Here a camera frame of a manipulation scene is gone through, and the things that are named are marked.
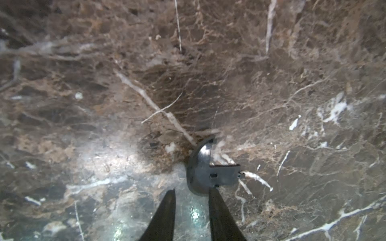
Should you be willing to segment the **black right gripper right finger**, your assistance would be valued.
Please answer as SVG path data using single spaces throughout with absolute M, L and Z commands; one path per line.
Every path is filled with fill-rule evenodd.
M 212 241 L 246 241 L 216 188 L 209 190 L 209 218 Z

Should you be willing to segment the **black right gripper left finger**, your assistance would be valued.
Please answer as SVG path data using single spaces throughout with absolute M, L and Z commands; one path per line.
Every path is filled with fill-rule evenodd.
M 176 192 L 166 192 L 140 241 L 172 241 L 176 218 Z

